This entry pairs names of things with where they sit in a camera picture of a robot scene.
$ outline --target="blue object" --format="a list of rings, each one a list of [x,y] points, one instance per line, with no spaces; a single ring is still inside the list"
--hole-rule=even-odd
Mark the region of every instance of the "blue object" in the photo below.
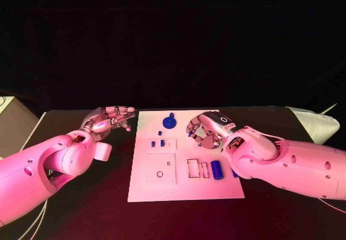
[[[236,178],[238,178],[238,174],[237,174],[237,172],[234,171],[234,169],[233,169],[233,176],[234,176]]]
[[[218,160],[211,162],[213,176],[215,180],[224,179],[223,166]]]
[[[168,128],[168,129],[172,129],[176,125],[178,125],[178,121],[175,119],[175,114],[174,112],[169,114],[169,116],[163,119],[163,122],[162,122],[163,126]]]

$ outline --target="robotic hand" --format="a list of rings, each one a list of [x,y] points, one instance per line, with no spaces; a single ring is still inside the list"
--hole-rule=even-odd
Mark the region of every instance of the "robotic hand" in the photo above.
[[[31,212],[87,171],[93,159],[109,160],[113,146],[100,141],[112,129],[132,130],[127,120],[136,116],[135,111],[125,106],[97,108],[86,117],[80,130],[0,160],[0,227]]]
[[[205,139],[195,134],[201,126]],[[283,139],[249,126],[237,129],[233,120],[217,111],[197,116],[187,132],[208,149],[224,143],[221,155],[243,178],[263,179],[276,187],[313,198],[346,199],[346,151]]]

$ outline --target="white cable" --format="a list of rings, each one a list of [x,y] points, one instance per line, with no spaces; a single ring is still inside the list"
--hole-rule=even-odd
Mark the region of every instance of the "white cable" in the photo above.
[[[342,213],[346,214],[346,211],[344,211],[344,210],[339,209],[338,207],[332,206],[332,205],[331,205],[325,200],[322,200],[321,198],[319,198],[319,200],[321,200],[325,204],[328,204],[334,209],[336,209],[338,211],[341,211]]]
[[[37,227],[35,233],[34,233],[34,235],[32,235],[32,237],[31,237],[31,240],[35,239],[35,235],[37,235],[37,233],[38,233],[38,231],[40,231],[40,228],[41,228],[41,225],[42,225],[42,220],[44,220],[44,217],[45,217],[47,209],[48,209],[48,200],[45,201],[45,206],[44,206],[44,208],[45,208],[45,209],[44,209],[41,221],[40,221],[40,223],[38,223],[38,227]]]
[[[28,228],[28,230],[25,231],[24,235],[21,236],[21,238],[19,238],[18,240],[22,240],[24,237],[27,236],[28,232],[32,230],[32,228],[34,228],[34,226],[35,226],[35,224],[37,224],[37,222],[38,222],[38,220],[40,220],[44,212],[47,211],[47,206],[48,206],[48,200],[45,201],[45,205],[44,205],[44,207],[42,207],[42,210],[41,210],[41,212],[40,212],[40,215],[38,215],[38,217],[37,217],[37,219],[35,219],[31,227]]]

